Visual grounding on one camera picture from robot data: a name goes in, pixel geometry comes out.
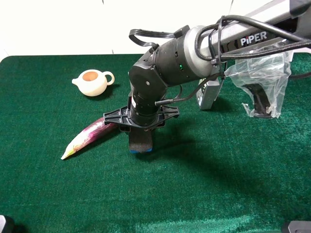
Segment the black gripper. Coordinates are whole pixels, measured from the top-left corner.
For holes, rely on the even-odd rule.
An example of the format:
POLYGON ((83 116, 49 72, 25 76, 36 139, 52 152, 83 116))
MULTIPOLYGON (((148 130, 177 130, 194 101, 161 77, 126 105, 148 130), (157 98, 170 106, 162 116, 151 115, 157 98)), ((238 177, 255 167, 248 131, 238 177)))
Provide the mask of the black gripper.
POLYGON ((125 107, 104 113, 104 123, 116 123, 121 132, 129 133, 131 128, 163 128, 166 120, 179 115, 177 107, 156 106, 153 100, 146 100, 134 91, 125 107))

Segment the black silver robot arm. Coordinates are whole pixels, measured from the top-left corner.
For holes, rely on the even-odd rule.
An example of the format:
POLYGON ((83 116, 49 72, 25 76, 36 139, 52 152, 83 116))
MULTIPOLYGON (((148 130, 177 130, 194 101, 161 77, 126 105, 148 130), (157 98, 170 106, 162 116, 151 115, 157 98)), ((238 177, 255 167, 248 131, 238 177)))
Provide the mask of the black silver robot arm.
POLYGON ((131 67, 128 104, 105 113, 105 124, 152 130, 171 117, 180 98, 168 87, 222 76, 222 63, 250 59, 311 44, 311 3, 274 0, 245 15, 222 16, 209 26, 184 26, 174 33, 132 29, 129 38, 148 51, 131 67))

